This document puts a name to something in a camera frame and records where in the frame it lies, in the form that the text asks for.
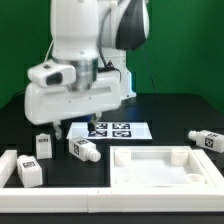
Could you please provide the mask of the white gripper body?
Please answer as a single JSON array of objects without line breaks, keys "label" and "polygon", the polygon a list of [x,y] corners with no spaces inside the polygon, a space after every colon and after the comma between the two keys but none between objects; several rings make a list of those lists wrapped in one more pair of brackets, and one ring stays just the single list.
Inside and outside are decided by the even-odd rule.
[{"label": "white gripper body", "polygon": [[35,124],[58,122],[117,109],[121,104],[120,74],[99,73],[92,87],[70,92],[66,86],[43,88],[30,83],[25,92],[25,115]]}]

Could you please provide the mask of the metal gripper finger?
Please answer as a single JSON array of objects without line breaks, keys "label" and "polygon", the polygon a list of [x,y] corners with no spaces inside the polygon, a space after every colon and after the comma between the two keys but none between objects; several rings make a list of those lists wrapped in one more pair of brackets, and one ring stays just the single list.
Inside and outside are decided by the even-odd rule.
[{"label": "metal gripper finger", "polygon": [[52,123],[52,126],[55,131],[55,137],[57,138],[57,140],[61,140],[62,138],[62,130],[60,128],[60,125],[61,125],[61,121],[55,121]]},{"label": "metal gripper finger", "polygon": [[96,126],[100,118],[102,117],[102,113],[95,113],[91,116],[90,122],[88,123],[88,130],[89,131],[95,131]]}]

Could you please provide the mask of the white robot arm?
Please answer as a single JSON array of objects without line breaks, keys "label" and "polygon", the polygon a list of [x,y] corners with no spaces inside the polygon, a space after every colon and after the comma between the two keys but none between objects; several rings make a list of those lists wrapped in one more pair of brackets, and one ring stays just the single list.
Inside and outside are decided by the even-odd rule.
[{"label": "white robot arm", "polygon": [[25,115],[60,139],[63,120],[89,115],[94,130],[120,107],[130,84],[121,57],[148,37],[147,0],[51,0],[50,31],[48,56],[28,70]]}]

